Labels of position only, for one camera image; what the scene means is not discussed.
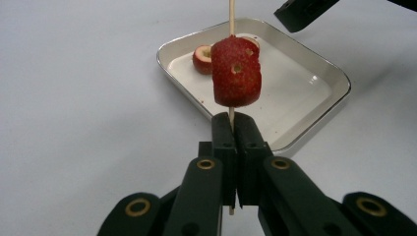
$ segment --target brass insert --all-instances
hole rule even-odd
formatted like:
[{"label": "brass insert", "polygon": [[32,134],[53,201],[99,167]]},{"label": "brass insert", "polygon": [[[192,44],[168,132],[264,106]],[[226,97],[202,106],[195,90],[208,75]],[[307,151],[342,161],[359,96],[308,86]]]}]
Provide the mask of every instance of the brass insert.
[{"label": "brass insert", "polygon": [[284,158],[275,158],[271,163],[270,163],[274,168],[276,169],[288,169],[290,164],[287,160],[285,160]]},{"label": "brass insert", "polygon": [[208,170],[208,169],[213,169],[215,166],[215,163],[214,161],[210,159],[202,159],[199,162],[197,162],[197,166],[200,169]]},{"label": "brass insert", "polygon": [[383,217],[387,215],[386,207],[380,204],[378,201],[370,198],[358,198],[356,200],[356,206],[373,216]]},{"label": "brass insert", "polygon": [[127,215],[137,217],[148,213],[150,209],[150,201],[144,198],[135,199],[128,203],[125,208]]}]

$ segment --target metal tray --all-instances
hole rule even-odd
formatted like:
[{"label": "metal tray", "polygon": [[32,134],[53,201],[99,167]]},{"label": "metal tray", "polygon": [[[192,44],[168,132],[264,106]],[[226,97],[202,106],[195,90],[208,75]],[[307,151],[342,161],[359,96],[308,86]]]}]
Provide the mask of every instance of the metal tray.
[{"label": "metal tray", "polygon": [[[237,19],[235,32],[260,43],[263,75],[260,99],[236,111],[255,119],[274,154],[290,156],[300,147],[297,144],[305,143],[336,112],[350,93],[349,79],[328,60],[265,22]],[[199,45],[214,44],[228,34],[226,22],[173,39],[157,52],[167,78],[208,118],[228,108],[214,102],[211,76],[194,69],[192,53]]]}]

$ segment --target white table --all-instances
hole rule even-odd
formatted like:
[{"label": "white table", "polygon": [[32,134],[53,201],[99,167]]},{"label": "white table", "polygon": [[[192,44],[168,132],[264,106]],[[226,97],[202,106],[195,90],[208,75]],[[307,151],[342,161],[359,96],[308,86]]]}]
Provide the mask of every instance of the white table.
[{"label": "white table", "polygon": [[[236,1],[264,20],[284,1]],[[227,1],[0,3],[0,235],[95,235],[122,198],[177,187],[210,123],[158,47],[228,19]],[[417,221],[417,13],[340,1],[291,37],[340,67],[345,107],[292,157],[323,192],[380,196]],[[263,235],[254,207],[223,235]]]}]

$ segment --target white tray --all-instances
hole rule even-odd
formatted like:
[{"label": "white tray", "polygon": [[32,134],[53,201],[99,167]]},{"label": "white tray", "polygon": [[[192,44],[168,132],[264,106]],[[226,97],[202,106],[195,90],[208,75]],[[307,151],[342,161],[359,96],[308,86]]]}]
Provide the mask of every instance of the white tray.
[{"label": "white tray", "polygon": [[[257,38],[263,76],[260,99],[236,111],[255,119],[274,154],[293,153],[294,145],[350,93],[349,79],[328,60],[265,22],[237,19],[235,32]],[[167,77],[208,118],[228,108],[214,102],[211,76],[194,69],[192,53],[228,34],[226,22],[169,41],[157,52]]]}]

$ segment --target table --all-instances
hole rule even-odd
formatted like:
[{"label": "table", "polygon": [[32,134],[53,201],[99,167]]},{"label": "table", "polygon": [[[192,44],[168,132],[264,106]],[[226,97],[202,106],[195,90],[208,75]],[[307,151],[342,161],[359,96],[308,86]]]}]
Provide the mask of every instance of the table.
[{"label": "table", "polygon": [[[340,1],[289,33],[284,1],[236,1],[349,77],[346,105],[293,156],[329,197],[365,191],[417,221],[417,14]],[[163,196],[210,122],[156,62],[164,42],[228,20],[227,1],[0,3],[0,234],[95,235],[122,198]],[[263,235],[255,207],[223,235]]]}]

